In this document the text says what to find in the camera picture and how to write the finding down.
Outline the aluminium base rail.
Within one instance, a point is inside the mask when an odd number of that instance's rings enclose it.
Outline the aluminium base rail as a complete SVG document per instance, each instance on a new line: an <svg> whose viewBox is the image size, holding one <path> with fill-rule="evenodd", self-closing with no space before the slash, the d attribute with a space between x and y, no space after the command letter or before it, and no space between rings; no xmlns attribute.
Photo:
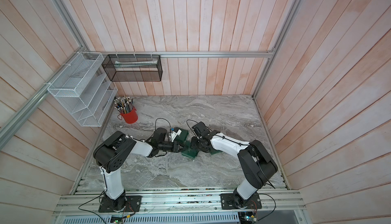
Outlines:
<svg viewBox="0 0 391 224"><path fill-rule="evenodd" d="M127 191L129 196L141 196L139 214L185 213L185 212L222 212L221 194L231 189L169 189ZM54 216L88 215L97 213L100 201L98 191L79 191L74 195L60 197L53 212ZM250 203L256 203L257 211L303 210L306 205L298 190L285 188L264 188L258 191L259 197Z"/></svg>

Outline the right green jewelry box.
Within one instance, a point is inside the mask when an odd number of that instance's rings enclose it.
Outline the right green jewelry box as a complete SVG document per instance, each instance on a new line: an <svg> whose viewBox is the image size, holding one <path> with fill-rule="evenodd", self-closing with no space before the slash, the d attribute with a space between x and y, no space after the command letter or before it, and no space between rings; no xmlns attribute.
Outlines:
<svg viewBox="0 0 391 224"><path fill-rule="evenodd" d="M217 154L217 153L221 153L221 151L220 150L216 150L216 149L211 149L210 150L210 154L211 155L214 155L214 154Z"/></svg>

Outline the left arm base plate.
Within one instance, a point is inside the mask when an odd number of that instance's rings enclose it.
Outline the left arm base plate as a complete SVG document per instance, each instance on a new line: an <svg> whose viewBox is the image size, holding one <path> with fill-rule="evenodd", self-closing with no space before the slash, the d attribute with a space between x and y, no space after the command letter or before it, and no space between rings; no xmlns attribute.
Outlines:
<svg viewBox="0 0 391 224"><path fill-rule="evenodd" d="M107 196L104 196L100 202L98 209L99 213L109 212L139 212L142 202L141 195L121 195L118 199L112 200Z"/></svg>

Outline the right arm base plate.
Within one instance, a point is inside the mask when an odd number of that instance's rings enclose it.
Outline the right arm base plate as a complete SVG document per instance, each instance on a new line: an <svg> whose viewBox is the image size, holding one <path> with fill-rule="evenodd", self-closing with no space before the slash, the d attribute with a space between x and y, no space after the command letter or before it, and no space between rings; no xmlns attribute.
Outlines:
<svg viewBox="0 0 391 224"><path fill-rule="evenodd" d="M243 200L239 194L236 193L222 193L221 207L223 210L233 209L261 209L262 204L258 193L254 193L249 199Z"/></svg>

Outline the red pencil cup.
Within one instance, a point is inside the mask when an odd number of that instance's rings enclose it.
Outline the red pencil cup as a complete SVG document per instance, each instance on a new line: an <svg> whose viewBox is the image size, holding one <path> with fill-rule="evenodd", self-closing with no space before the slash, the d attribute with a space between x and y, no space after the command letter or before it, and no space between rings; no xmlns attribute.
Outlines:
<svg viewBox="0 0 391 224"><path fill-rule="evenodd" d="M136 113L136 108L133 108L131 112L127 114L120 113L117 118L119 120L125 121L127 124L134 124L138 120L138 115Z"/></svg>

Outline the black mesh basket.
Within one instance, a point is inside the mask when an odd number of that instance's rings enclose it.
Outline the black mesh basket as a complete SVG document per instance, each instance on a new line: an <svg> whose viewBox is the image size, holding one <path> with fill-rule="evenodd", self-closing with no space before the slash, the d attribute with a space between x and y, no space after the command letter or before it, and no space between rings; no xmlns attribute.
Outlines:
<svg viewBox="0 0 391 224"><path fill-rule="evenodd" d="M109 54L102 67L114 82L159 82L163 76L160 56L152 54Z"/></svg>

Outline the left green jewelry box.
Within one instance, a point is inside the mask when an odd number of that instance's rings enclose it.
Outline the left green jewelry box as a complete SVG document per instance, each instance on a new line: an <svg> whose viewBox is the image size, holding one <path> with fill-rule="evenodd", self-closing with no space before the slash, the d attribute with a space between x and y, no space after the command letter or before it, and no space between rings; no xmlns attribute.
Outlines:
<svg viewBox="0 0 391 224"><path fill-rule="evenodd" d="M182 129L182 128L175 128L177 130L177 136L175 137L175 140L180 143L185 143L187 140L187 137L189 135L188 130Z"/></svg>

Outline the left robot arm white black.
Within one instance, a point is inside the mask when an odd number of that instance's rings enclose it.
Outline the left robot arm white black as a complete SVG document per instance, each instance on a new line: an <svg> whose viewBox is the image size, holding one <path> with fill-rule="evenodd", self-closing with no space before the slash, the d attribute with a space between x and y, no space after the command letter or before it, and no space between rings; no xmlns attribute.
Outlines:
<svg viewBox="0 0 391 224"><path fill-rule="evenodd" d="M126 192L122 184L121 168L130 154L146 158L162 157L163 152L179 153L183 143L178 138L186 133L178 127L166 130L157 128L146 140L137 140L116 131L94 151L93 157L104 179L103 205L114 212L127 207Z"/></svg>

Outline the aluminium frame rail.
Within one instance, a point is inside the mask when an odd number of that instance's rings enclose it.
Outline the aluminium frame rail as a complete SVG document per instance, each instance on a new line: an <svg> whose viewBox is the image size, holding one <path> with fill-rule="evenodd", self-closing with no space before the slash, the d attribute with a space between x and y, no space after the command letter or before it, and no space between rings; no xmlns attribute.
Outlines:
<svg viewBox="0 0 391 224"><path fill-rule="evenodd" d="M105 55L130 55L151 57L158 55L161 58L270 58L273 51L128 51L128 52L86 52L88 54L101 53Z"/></svg>

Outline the green jewelry box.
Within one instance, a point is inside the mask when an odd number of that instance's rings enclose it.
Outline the green jewelry box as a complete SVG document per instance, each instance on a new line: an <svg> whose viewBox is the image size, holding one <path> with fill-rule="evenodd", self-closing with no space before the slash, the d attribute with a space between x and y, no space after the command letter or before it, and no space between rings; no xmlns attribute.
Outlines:
<svg viewBox="0 0 391 224"><path fill-rule="evenodd" d="M189 135L188 130L182 129L182 128L175 128L177 130L177 136L175 137L175 140L180 143L185 143L187 140L187 137Z"/></svg>
<svg viewBox="0 0 391 224"><path fill-rule="evenodd" d="M216 149L211 149L210 150L210 154L211 155L214 155L214 154L217 154L217 153L221 153L221 151L220 150L216 150Z"/></svg>

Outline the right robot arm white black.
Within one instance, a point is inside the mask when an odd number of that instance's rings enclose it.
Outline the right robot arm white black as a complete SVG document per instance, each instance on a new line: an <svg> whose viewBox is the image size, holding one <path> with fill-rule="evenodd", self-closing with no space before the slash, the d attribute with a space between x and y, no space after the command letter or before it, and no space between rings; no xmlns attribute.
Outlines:
<svg viewBox="0 0 391 224"><path fill-rule="evenodd" d="M278 172L278 166L259 140L241 141L228 137L217 130L210 130L203 122L191 127L194 137L191 147L204 153L213 150L227 153L240 162L244 179L233 193L221 194L224 210L261 207L258 190L270 184Z"/></svg>

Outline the pencils bundle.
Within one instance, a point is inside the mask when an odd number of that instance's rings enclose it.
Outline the pencils bundle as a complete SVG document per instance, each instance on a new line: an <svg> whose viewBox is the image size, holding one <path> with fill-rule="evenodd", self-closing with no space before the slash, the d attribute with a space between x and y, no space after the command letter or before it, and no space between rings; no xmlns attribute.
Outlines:
<svg viewBox="0 0 391 224"><path fill-rule="evenodd" d="M133 98L131 97L116 97L114 99L115 108L121 114L128 114L134 109Z"/></svg>

